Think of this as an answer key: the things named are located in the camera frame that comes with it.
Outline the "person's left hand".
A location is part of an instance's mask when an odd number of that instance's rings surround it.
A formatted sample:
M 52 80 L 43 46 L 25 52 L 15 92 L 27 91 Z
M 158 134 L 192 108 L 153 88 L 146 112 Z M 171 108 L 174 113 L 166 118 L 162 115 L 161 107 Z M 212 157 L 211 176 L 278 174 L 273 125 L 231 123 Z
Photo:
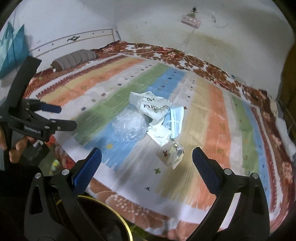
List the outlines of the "person's left hand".
M 34 143 L 36 140 L 32 137 L 24 136 L 16 143 L 14 148 L 10 149 L 9 159 L 10 159 L 11 163 L 17 163 L 20 160 L 20 157 L 21 157 L 23 151 L 25 150 L 28 141 Z M 1 128 L 1 149 L 4 151 L 7 149 L 6 139 L 5 139 L 4 132 L 3 132 L 2 128 Z

